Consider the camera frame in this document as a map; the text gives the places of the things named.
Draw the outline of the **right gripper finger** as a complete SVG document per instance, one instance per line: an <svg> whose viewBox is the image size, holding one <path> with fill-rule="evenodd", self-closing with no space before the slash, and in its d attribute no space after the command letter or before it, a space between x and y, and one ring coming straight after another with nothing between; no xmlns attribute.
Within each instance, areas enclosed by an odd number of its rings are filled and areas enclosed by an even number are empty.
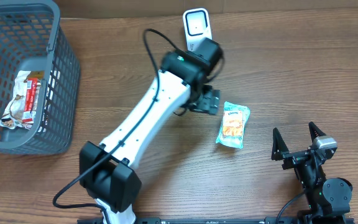
<svg viewBox="0 0 358 224"><path fill-rule="evenodd" d="M283 160L288 153L289 150L282 138L282 135L280 134L280 131L278 128L274 128L271 159L275 161Z"/></svg>
<svg viewBox="0 0 358 224"><path fill-rule="evenodd" d="M308 123L311 140L314 141L317 137L325 136L326 134L320 130L314 122Z"/></svg>

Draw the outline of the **teal wet wipes pack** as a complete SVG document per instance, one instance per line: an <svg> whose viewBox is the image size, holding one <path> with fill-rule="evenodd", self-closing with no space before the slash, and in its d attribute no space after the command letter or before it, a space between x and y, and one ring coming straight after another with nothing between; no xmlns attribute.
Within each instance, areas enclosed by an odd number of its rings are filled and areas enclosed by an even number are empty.
<svg viewBox="0 0 358 224"><path fill-rule="evenodd" d="M245 126L248 122L249 116L250 116L250 112L251 110L246 107L246 106L242 106L242 105L237 105L234 103L230 103L228 101L224 102L224 111L234 111L234 110L240 110L243 113L243 122L244 122L244 131L245 131ZM244 138L244 131L242 136L236 136L236 137L224 137L223 136L223 131L222 131L222 126L223 126L223 119L221 121L221 126L218 132L218 136L216 138L216 143L220 143L224 146L227 147L233 147L236 149L242 149L243 148L243 138Z"/></svg>

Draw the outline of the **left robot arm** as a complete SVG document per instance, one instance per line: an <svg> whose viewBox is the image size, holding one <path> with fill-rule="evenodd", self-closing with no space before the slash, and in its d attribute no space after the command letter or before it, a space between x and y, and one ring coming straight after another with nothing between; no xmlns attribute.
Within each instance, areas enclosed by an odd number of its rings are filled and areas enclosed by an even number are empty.
<svg viewBox="0 0 358 224"><path fill-rule="evenodd" d="M95 223L134 223L132 204L142 182L135 173L151 140L178 108L216 115L219 90L210 73L223 59L219 44L205 38L194 51L167 53L146 94L129 116L99 144L80 151L80 185L95 199L102 218Z"/></svg>

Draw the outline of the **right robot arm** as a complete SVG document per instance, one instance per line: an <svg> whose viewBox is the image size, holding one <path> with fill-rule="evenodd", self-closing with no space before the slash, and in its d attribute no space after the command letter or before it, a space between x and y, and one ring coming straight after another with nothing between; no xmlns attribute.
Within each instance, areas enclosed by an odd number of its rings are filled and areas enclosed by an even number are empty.
<svg viewBox="0 0 358 224"><path fill-rule="evenodd" d="M340 177L326 177L322 165L337 150L337 141L325 134L313 122L308 124L311 145L304 151L290 152L279 130L272 131L271 160L282 161L282 169L293 169L303 191L288 201L279 211L275 223L354 223L347 219L352 198L352 184ZM300 210L296 217L282 217L284 211L305 196L309 209Z"/></svg>

